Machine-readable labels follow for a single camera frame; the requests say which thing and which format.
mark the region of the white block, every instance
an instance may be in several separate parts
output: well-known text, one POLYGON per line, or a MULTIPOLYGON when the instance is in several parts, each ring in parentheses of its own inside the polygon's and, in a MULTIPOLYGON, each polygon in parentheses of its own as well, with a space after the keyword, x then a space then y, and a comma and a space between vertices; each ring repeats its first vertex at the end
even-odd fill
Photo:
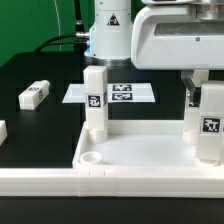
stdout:
POLYGON ((105 66, 89 66, 84 70, 84 85, 89 140, 100 143, 107 139, 107 68, 105 66))
POLYGON ((224 117, 224 81, 204 82, 201 88, 201 113, 224 117))
POLYGON ((84 84, 86 93, 104 93, 107 90, 107 67, 87 67, 84 70, 84 84))
POLYGON ((36 81, 19 95, 21 110, 34 110, 49 94, 50 83, 46 80, 36 81))
POLYGON ((202 84, 197 158, 220 161, 223 146, 224 82, 202 84))
POLYGON ((222 149, 222 136, 199 136, 197 157, 200 160, 220 160, 222 149))
POLYGON ((88 129, 104 130, 108 121, 108 107, 102 110, 86 109, 86 120, 88 129))
POLYGON ((0 121, 0 146, 7 137, 5 121, 0 121))

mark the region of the black tabletop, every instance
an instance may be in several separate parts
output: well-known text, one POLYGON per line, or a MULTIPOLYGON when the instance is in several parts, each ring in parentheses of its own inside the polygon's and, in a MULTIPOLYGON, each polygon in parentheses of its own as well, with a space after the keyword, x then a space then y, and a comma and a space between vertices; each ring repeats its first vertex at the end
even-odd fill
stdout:
MULTIPOLYGON (((62 104, 69 84, 83 83, 88 66, 77 53, 22 53, 0 69, 0 120, 8 138, 1 168, 69 168, 85 120, 83 104, 62 104), (22 111, 18 95, 34 81, 51 83, 35 111, 22 111)), ((222 72, 211 73, 221 79, 222 72)), ((109 105, 109 119, 183 119, 180 71, 108 69, 109 83, 150 82, 156 103, 109 105)), ((1 223, 223 223, 223 199, 2 197, 1 223)))

